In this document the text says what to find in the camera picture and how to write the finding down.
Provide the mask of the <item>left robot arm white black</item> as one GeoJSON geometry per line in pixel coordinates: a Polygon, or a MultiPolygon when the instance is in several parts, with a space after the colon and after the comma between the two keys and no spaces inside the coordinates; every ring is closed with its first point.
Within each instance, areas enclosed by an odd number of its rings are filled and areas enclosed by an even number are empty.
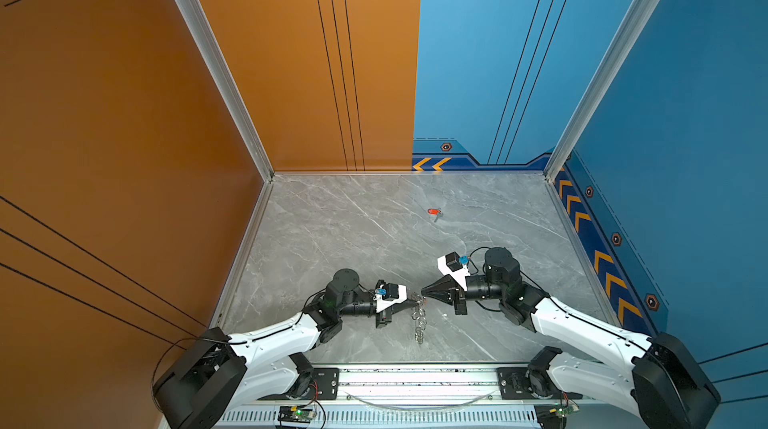
{"type": "Polygon", "coordinates": [[[211,428],[229,409],[267,396],[298,399],[311,390],[306,355],[329,342],[343,319],[371,317],[376,327],[420,300],[402,284],[361,286],[352,269],[340,269],[292,317],[245,333],[213,327],[189,339],[188,348],[151,379],[152,398],[172,428],[211,428]]]}

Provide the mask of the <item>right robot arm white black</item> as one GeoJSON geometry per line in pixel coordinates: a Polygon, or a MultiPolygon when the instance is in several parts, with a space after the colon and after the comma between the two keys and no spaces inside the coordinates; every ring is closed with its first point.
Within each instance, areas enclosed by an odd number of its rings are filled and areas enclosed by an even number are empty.
{"type": "Polygon", "coordinates": [[[422,288],[426,298],[466,314],[471,302],[495,300],[513,324],[557,339],[586,354],[577,358],[547,346],[529,362],[536,397],[576,393],[639,417],[649,428],[705,428],[721,403],[714,384],[676,337],[649,336],[583,314],[532,281],[503,247],[486,250],[481,270],[450,253],[438,258],[440,279],[422,288]]]}

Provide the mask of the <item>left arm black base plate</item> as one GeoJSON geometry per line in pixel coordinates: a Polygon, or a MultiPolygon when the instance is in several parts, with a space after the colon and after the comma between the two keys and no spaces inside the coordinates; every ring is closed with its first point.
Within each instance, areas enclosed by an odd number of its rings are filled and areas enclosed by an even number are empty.
{"type": "Polygon", "coordinates": [[[311,375],[301,374],[286,393],[268,395],[262,397],[262,400],[336,400],[339,376],[338,367],[314,367],[311,375]]]}

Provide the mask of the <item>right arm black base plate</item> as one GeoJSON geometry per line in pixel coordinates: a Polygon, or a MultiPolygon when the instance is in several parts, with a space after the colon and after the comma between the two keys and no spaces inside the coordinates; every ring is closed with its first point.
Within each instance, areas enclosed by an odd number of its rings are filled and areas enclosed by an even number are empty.
{"type": "Polygon", "coordinates": [[[503,400],[554,400],[562,395],[546,373],[525,366],[502,366],[496,375],[503,400]]]}

